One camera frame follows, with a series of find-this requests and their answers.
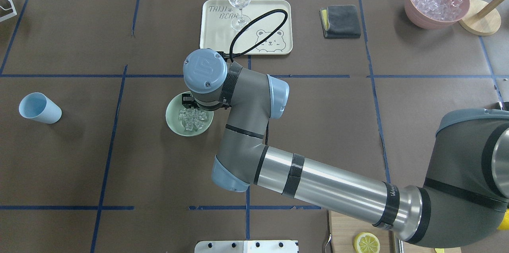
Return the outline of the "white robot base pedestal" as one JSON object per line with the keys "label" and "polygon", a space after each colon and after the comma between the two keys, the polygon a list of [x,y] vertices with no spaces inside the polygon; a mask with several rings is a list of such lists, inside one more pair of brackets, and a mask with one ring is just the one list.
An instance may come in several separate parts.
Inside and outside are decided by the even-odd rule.
{"label": "white robot base pedestal", "polygon": [[200,241],[195,253],[298,253],[294,240],[226,240]]}

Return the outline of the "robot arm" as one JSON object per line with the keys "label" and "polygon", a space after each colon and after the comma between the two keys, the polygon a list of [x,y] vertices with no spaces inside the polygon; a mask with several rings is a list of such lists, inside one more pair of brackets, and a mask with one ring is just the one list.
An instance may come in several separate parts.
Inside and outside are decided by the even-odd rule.
{"label": "robot arm", "polygon": [[[291,141],[323,140],[325,150],[307,157],[264,143],[266,126],[279,119],[289,85],[276,77],[228,63],[221,53],[198,49],[183,63],[184,82],[197,105],[206,111],[230,108],[215,155],[214,183],[244,192],[257,185],[290,199],[391,231],[403,242],[421,247],[461,247],[486,238],[502,222],[508,206],[508,112],[460,109],[438,120],[416,110],[383,105],[382,116],[393,129],[389,137],[408,158],[385,181],[368,164],[374,130],[361,137],[360,107],[342,113],[328,103],[345,88],[323,88],[317,101],[301,107],[316,131],[305,130]],[[393,184],[424,169],[422,186]]]}

